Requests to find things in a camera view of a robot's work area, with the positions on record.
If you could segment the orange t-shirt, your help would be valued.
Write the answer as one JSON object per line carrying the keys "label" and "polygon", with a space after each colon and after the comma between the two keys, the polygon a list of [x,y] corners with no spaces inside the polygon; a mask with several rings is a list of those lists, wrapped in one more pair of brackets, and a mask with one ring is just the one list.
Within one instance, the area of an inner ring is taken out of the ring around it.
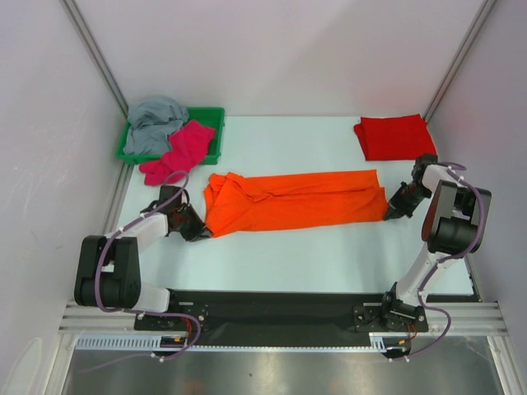
{"label": "orange t-shirt", "polygon": [[204,190],[213,236],[382,221],[388,208],[375,170],[244,177],[212,174]]}

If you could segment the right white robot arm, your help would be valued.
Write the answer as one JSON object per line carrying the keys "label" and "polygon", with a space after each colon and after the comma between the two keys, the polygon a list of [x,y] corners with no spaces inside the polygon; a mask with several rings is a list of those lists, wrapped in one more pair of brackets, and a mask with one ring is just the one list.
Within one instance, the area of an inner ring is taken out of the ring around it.
{"label": "right white robot arm", "polygon": [[415,160],[412,181],[402,182],[388,202],[385,221],[410,218],[424,199],[431,200],[421,230],[423,247],[408,272],[383,296],[379,320],[390,332],[424,320],[431,286],[483,241],[492,193],[467,182],[458,173],[463,169],[441,163],[435,154],[421,155]]}

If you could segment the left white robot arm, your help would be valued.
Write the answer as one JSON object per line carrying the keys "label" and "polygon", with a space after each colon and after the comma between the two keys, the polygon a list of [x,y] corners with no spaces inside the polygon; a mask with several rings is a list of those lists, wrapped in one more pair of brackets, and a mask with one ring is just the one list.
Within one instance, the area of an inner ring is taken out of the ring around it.
{"label": "left white robot arm", "polygon": [[181,309],[174,291],[142,280],[140,255],[166,236],[177,233],[186,242],[212,237],[190,203],[188,192],[163,185],[158,199],[130,224],[107,235],[89,235],[82,241],[74,300],[102,311],[133,310],[152,313],[161,328],[175,328]]}

